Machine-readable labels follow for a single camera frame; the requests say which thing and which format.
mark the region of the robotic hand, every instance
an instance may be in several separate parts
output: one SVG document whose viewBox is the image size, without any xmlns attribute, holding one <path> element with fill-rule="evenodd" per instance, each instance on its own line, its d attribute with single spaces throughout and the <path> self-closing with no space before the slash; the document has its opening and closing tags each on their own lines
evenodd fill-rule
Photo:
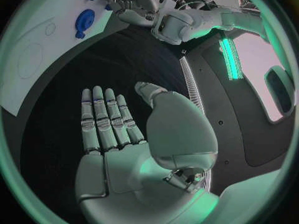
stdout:
<svg viewBox="0 0 299 224">
<path fill-rule="evenodd" d="M 151 27 L 152 34 L 159 40 L 179 45 L 181 42 L 208 34 L 211 29 L 243 29 L 259 34 L 268 40 L 262 19 L 259 16 L 233 12 L 228 8 L 215 8 L 210 11 L 197 9 L 175 9 L 173 0 L 108 0 L 120 20 L 140 26 Z M 144 13 L 138 14 L 132 6 L 136 3 Z"/>
<path fill-rule="evenodd" d="M 136 191 L 149 180 L 166 181 L 189 193 L 204 187 L 205 172 L 213 167 L 218 153 L 208 119 L 176 92 L 143 82 L 135 90 L 153 108 L 147 122 L 148 143 L 122 95 L 115 98 L 113 90 L 107 89 L 104 98 L 99 86 L 93 88 L 93 95 L 89 89 L 83 91 L 81 126 L 86 155 L 77 171 L 78 201 L 104 197 L 110 189 Z"/>
</svg>

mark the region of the green led strip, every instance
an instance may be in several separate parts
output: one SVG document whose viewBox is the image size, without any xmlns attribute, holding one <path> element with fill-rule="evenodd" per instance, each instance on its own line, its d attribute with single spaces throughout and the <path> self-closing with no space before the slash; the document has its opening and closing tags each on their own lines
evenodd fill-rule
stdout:
<svg viewBox="0 0 299 224">
<path fill-rule="evenodd" d="M 242 79 L 242 69 L 235 43 L 229 38 L 219 41 L 223 51 L 229 80 Z"/>
</svg>

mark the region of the white robotic arm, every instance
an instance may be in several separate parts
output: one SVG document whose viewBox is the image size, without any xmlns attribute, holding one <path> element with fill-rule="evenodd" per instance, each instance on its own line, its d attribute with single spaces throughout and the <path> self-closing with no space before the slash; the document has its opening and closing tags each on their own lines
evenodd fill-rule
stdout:
<svg viewBox="0 0 299 224">
<path fill-rule="evenodd" d="M 215 8 L 210 11 L 177 10 L 175 9 L 176 2 L 173 0 L 126 1 L 127 4 L 132 4 L 132 2 L 138 4 L 138 8 L 141 10 L 132 10 L 132 5 L 117 9 L 115 4 L 120 2 L 109 0 L 120 20 L 134 25 L 151 27 L 151 32 L 157 39 L 173 45 L 202 37 L 213 28 L 243 29 L 257 33 L 267 40 L 262 19 L 249 13 L 233 12 L 228 8 Z"/>
</svg>

